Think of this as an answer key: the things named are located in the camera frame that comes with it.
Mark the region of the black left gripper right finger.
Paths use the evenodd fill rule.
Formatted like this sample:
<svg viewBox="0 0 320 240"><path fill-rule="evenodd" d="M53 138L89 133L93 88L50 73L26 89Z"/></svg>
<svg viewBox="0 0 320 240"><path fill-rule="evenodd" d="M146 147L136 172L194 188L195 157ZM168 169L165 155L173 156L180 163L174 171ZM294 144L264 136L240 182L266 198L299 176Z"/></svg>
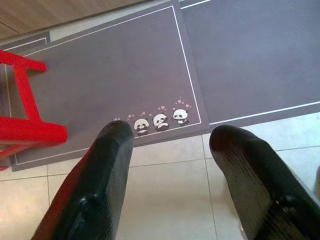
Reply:
<svg viewBox="0 0 320 240"><path fill-rule="evenodd" d="M211 132L209 148L247 239L319 239L319 200L265 140L221 125Z"/></svg>

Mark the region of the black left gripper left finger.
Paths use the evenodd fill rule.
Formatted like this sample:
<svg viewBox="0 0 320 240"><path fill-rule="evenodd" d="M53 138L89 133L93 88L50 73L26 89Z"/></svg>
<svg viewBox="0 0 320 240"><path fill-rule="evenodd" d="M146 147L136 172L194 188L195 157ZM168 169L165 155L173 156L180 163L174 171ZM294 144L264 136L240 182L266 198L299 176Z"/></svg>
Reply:
<svg viewBox="0 0 320 240"><path fill-rule="evenodd" d="M108 123L67 175L33 240L114 240L126 194L134 135Z"/></svg>

